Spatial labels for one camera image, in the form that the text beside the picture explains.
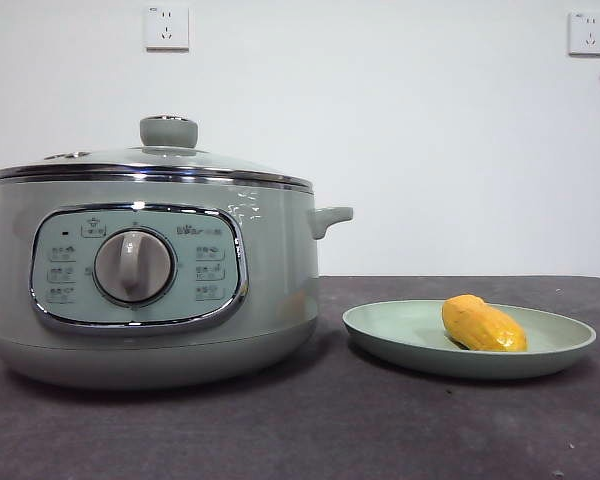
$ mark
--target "metal rim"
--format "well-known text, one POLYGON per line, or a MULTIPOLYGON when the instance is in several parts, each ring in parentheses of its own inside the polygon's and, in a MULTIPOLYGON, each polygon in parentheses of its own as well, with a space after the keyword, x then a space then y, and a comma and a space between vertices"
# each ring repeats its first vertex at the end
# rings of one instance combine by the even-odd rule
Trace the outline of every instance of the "metal rim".
POLYGON ((300 187, 312 192, 311 182, 297 177, 289 177, 274 173, 252 172, 247 170, 231 170, 204 167, 173 167, 158 165, 115 165, 106 163, 77 163, 71 165, 29 165, 3 168, 0 170, 0 183, 27 183, 35 181, 79 181, 96 180, 105 176, 107 180, 139 181, 152 177, 150 181, 184 181, 196 183, 191 179, 218 179, 244 181, 257 185, 261 183, 300 187))

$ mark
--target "plate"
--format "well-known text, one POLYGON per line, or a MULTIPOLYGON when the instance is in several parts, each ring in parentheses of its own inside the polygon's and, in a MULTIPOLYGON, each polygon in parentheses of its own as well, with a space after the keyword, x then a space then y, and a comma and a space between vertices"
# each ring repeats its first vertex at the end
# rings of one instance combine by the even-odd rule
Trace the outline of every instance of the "plate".
POLYGON ((513 317, 527 334, 526 352, 465 350, 442 323, 443 300, 372 303, 348 310, 344 324, 355 344, 396 365, 452 377, 505 380, 563 370, 596 339, 582 322, 555 313, 493 305, 513 317))

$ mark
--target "electrical outlet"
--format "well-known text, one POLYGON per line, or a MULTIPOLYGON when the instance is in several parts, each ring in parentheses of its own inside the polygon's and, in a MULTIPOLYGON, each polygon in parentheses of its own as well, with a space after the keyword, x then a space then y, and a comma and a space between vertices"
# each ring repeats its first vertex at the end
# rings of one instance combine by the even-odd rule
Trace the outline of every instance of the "electrical outlet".
POLYGON ((569 55, 600 56, 600 12, 569 14, 569 55))
POLYGON ((189 50, 189 9, 180 5, 152 5, 144 14, 147 50, 189 50))

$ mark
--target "lid knob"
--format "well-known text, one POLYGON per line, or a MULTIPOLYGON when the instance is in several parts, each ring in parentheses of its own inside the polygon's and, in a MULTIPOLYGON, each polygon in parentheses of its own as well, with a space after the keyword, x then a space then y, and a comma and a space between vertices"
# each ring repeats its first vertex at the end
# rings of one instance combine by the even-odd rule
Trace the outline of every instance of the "lid knob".
POLYGON ((175 115, 156 115, 140 120, 140 138, 147 147, 195 148, 198 124, 175 115))

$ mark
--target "pot lid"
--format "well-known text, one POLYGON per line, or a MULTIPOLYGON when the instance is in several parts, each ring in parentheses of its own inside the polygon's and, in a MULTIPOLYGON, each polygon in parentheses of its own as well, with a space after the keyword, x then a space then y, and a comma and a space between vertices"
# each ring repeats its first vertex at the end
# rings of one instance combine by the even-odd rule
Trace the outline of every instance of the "pot lid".
POLYGON ((196 150, 197 123, 158 115, 140 122, 143 147, 53 155, 40 162, 0 169, 0 181, 212 179, 222 183, 275 184, 311 192, 311 182, 232 157, 196 150))

